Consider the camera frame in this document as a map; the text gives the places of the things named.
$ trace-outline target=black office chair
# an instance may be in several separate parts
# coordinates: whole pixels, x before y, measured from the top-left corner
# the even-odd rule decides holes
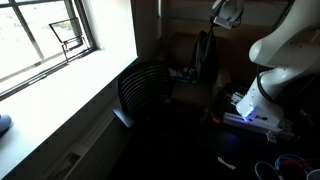
[[[172,155],[197,131],[198,114],[171,100],[173,86],[167,66],[160,61],[134,64],[117,80],[122,108],[114,108],[114,114],[133,138],[161,155]]]

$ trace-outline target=backpack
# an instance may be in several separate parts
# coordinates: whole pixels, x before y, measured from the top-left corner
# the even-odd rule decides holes
[[[190,64],[181,70],[181,78],[190,83],[214,83],[218,76],[218,70],[216,37],[211,27],[208,32],[199,32]]]

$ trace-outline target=blue light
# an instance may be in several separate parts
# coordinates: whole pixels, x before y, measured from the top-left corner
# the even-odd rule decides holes
[[[254,108],[251,107],[251,108],[249,109],[249,111],[248,111],[246,114],[244,114],[244,120],[245,120],[245,121],[247,121],[247,117],[248,117],[253,111],[254,111]]]

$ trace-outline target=chair backrest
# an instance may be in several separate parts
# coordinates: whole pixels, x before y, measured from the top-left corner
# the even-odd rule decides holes
[[[143,103],[169,98],[172,80],[163,62],[146,61],[125,69],[118,77],[117,88],[122,110],[130,115]]]

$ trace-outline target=wire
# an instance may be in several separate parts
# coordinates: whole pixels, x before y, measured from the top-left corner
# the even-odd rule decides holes
[[[257,85],[259,88],[259,91],[261,93],[261,95],[268,101],[276,104],[276,102],[266,93],[266,91],[263,89],[262,84],[261,84],[261,76],[260,74],[257,75]]]
[[[320,175],[320,169],[316,169],[311,171],[308,175],[307,175],[307,179],[319,179],[319,175]]]
[[[301,157],[294,154],[283,154],[279,156],[275,162],[275,168],[279,171],[280,164],[282,162],[288,162],[288,161],[291,161],[291,163],[295,163],[296,165],[298,165],[300,168],[304,170],[306,174],[308,174],[308,172],[311,172],[313,170],[313,168],[307,163],[307,161],[305,161]]]
[[[256,72],[256,76],[258,76],[258,75],[259,75],[259,72],[260,72],[259,68],[260,68],[260,65],[259,65],[259,64],[257,64],[257,72]]]
[[[269,163],[267,163],[267,162],[264,162],[264,161],[258,161],[258,162],[255,164],[255,166],[254,166],[254,170],[255,170],[255,173],[256,173],[257,177],[259,178],[259,180],[262,180],[262,178],[260,177],[260,174],[258,173],[258,166],[259,166],[260,164],[264,164],[264,165],[267,165],[268,167],[270,167],[270,168],[275,172],[275,174],[278,175],[279,180],[283,180],[282,176],[280,176],[280,175],[278,174],[277,169],[275,169],[271,164],[269,164]]]
[[[241,25],[242,14],[243,14],[243,9],[242,9],[239,17],[236,19],[236,21],[239,21],[239,23],[237,25],[235,25],[235,26],[232,26],[233,28],[237,28],[237,27],[239,27]]]
[[[282,21],[284,20],[284,18],[287,16],[287,14],[289,13],[293,3],[294,3],[295,0],[289,0],[287,6],[284,8],[284,10],[282,11],[280,17],[278,18],[277,22],[275,23],[275,25],[272,27],[272,31],[275,31],[279,26],[280,24],[282,23]]]

